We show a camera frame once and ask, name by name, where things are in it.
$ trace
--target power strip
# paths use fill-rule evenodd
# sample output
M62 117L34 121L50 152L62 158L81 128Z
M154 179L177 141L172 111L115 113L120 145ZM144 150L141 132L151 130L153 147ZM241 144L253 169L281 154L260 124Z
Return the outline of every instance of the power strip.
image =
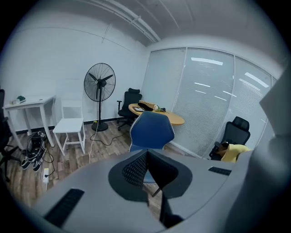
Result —
M49 182L49 177L45 177L45 175L48 175L49 174L49 171L50 170L48 168L45 168L44 169L44 175L43 175L43 178L42 178L42 182L43 183L46 183L47 184Z

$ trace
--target fan base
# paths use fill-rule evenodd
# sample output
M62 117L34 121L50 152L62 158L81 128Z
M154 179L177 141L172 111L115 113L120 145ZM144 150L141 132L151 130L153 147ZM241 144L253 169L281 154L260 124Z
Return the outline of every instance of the fan base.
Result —
M96 128L97 128L97 123L93 123L93 125L91 126L91 129L94 130L94 131L96 131ZM98 130L97 130L98 132L104 131L106 129L108 129L107 123L105 123L105 122L99 123Z

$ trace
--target white chair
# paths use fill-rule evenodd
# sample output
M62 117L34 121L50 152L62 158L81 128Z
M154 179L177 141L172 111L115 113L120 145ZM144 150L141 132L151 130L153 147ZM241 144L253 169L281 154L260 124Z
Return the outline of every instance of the white chair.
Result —
M61 110L62 119L56 125L53 130L55 139L60 147L60 151L65 156L66 145L80 144L83 153L85 154L85 129L84 129L84 118L83 118L83 93L70 93L65 94L61 98ZM79 118L67 118L68 115L76 115L79 113ZM83 139L81 138L81 130L83 128ZM66 139L62 146L57 134L65 133ZM69 142L68 133L77 133L79 140L75 142Z

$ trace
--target office chair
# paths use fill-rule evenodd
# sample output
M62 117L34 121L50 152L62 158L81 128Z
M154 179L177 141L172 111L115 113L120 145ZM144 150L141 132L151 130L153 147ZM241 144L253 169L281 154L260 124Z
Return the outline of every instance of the office chair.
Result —
M248 121L236 116L232 122L226 123L226 129L221 143L228 142L229 144L245 145L251 136L249 128L250 124ZM211 160L221 160L221 156L215 154L215 151L219 148L221 143L215 142L214 147L209 154Z
M163 149L175 137L174 129L165 115L145 111L130 128L131 145L129 152L142 149ZM149 171L146 171L144 184L156 184Z
M136 104L141 100L142 95L139 93L140 93L140 90L129 88L128 91L124 93L124 103L123 103L122 109L120 109L120 103L122 101L120 100L117 101L118 102L118 115L121 117L125 117L125 121L117 120L117 124L119 122L123 122L123 124L118 127L118 131L124 125L131 125L133 121L137 118L137 115L132 113L128 109L128 106L130 104Z
M0 90L0 152L2 154L2 159L0 161L0 166L4 163L5 166L5 179L7 182L10 181L10 179L7 177L7 163L8 160L15 160L20 163L20 159L12 156L13 152L18 149L18 147L14 147L10 151L6 151L5 147L13 147L10 145L7 145L9 142L9 138L11 136L11 132L7 123L8 118L4 117L3 112L3 105L4 105L4 96L5 91Z

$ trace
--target round wooden table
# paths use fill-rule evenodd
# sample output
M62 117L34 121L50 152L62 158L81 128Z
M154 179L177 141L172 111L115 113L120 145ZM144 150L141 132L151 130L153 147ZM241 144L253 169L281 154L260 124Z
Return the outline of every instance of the round wooden table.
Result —
M138 104L130 104L128 106L129 110L131 112L133 112L134 114L139 116L139 115L141 115L143 113L141 111L135 111L133 107L139 107L139 106L138 106ZM185 121L184 121L184 119L182 117L178 116L177 114L175 114L175 113L173 113L171 111L166 111L166 112L152 111L152 112L166 115L169 118L171 125L180 126L180 125L183 125L185 123Z

